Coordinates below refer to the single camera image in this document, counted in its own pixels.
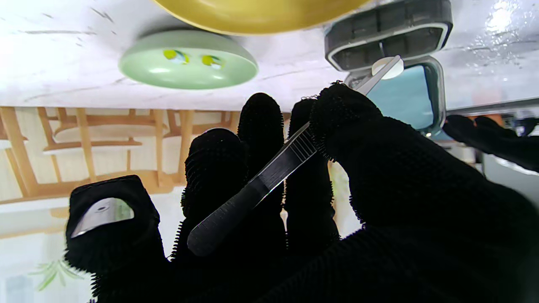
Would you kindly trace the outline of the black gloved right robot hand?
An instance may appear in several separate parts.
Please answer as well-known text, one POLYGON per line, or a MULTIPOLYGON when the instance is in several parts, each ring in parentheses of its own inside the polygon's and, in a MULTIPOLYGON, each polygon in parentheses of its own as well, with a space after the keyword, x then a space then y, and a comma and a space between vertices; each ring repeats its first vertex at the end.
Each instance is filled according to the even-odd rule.
POLYGON ((297 102, 321 152, 294 171, 214 253, 192 229, 284 144, 264 93, 237 134, 196 137, 172 259, 136 175, 73 190, 65 260, 93 276, 98 303, 537 303, 538 210, 366 96, 335 83, 297 102))

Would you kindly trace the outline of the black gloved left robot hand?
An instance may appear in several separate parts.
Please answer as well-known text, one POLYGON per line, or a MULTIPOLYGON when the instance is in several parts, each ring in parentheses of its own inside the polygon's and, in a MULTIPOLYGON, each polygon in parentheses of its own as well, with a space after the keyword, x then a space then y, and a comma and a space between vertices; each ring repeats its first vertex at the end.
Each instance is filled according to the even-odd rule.
POLYGON ((539 143, 537 136, 518 136, 486 116, 474 120, 461 115, 446 118, 443 131, 457 142, 483 153, 512 162, 525 170, 538 172, 539 143))

